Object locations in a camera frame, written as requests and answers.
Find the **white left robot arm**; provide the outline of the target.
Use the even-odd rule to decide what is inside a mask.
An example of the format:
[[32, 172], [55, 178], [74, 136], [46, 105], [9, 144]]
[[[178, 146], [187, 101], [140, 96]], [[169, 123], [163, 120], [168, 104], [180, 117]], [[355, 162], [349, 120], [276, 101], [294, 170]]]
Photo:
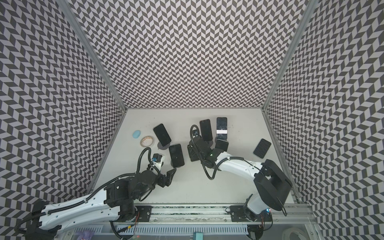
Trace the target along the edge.
[[62, 231], [107, 221], [112, 231], [120, 235], [115, 223], [147, 222], [152, 207], [136, 207], [135, 201], [142, 202], [151, 192], [159, 187], [168, 187], [176, 169], [161, 173], [163, 156], [151, 154], [146, 147], [138, 158], [134, 173], [119, 175], [99, 186], [89, 195], [60, 204], [48, 204], [37, 201], [31, 213], [19, 221], [14, 230], [27, 240], [52, 240]]

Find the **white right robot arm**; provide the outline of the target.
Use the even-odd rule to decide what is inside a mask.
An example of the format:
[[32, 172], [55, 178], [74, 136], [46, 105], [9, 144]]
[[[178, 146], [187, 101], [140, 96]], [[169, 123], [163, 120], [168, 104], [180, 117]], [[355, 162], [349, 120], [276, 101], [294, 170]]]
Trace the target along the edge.
[[214, 180], [217, 172], [228, 172], [253, 182], [256, 192], [251, 194], [243, 205], [243, 214], [249, 221], [266, 218], [270, 210], [280, 211], [287, 216], [285, 202], [292, 189], [292, 182], [272, 160], [253, 162], [243, 157], [230, 155], [222, 149], [211, 149], [200, 135], [197, 125], [190, 128], [188, 147], [190, 158], [196, 158], [202, 165], [209, 180]]

